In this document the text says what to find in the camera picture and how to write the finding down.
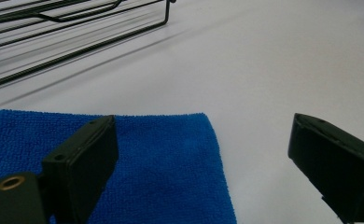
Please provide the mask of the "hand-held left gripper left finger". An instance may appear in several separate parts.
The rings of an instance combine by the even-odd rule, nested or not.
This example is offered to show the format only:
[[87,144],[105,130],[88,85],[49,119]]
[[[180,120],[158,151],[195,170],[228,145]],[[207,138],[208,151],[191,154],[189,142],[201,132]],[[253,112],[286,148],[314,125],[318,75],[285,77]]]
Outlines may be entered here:
[[103,116],[83,125],[42,160],[58,223],[87,222],[118,158],[115,119]]

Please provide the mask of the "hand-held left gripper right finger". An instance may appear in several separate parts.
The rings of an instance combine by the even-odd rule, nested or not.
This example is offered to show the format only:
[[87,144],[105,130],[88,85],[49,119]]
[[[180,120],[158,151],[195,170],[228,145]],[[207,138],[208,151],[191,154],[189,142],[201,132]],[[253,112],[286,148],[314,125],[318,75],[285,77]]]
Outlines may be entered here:
[[364,142],[319,118],[295,114],[287,155],[343,224],[364,222]]

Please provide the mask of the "black wire rack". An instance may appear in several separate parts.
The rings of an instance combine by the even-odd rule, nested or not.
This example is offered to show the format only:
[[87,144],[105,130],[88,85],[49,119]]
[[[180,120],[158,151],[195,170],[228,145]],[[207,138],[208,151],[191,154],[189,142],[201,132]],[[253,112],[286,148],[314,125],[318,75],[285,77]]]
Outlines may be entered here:
[[176,0],[0,0],[0,86],[165,25]]

